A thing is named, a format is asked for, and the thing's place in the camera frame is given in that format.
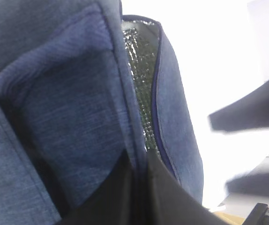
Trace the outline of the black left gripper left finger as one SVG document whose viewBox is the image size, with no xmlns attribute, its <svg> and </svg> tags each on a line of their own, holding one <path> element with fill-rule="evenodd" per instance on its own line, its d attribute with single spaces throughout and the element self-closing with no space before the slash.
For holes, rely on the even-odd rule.
<svg viewBox="0 0 269 225">
<path fill-rule="evenodd" d="M 132 225 L 135 209 L 136 182 L 133 168 L 124 150 L 113 170 L 78 208 L 60 225 Z"/>
</svg>

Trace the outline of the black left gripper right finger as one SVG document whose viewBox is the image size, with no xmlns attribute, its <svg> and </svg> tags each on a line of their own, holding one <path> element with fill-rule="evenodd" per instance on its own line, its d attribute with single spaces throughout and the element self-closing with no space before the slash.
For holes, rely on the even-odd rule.
<svg viewBox="0 0 269 225">
<path fill-rule="evenodd" d="M 172 177 L 153 152 L 147 153 L 151 218 L 155 225 L 225 225 Z"/>
</svg>

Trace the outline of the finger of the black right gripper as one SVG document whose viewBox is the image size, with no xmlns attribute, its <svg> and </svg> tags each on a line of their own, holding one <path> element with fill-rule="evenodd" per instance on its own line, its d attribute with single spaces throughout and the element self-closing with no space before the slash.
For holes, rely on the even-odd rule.
<svg viewBox="0 0 269 225">
<path fill-rule="evenodd" d="M 231 193 L 269 196 L 269 173 L 243 176 L 227 182 L 226 185 Z"/>
<path fill-rule="evenodd" d="M 269 128 L 269 81 L 242 99 L 209 115 L 216 131 Z"/>
</svg>

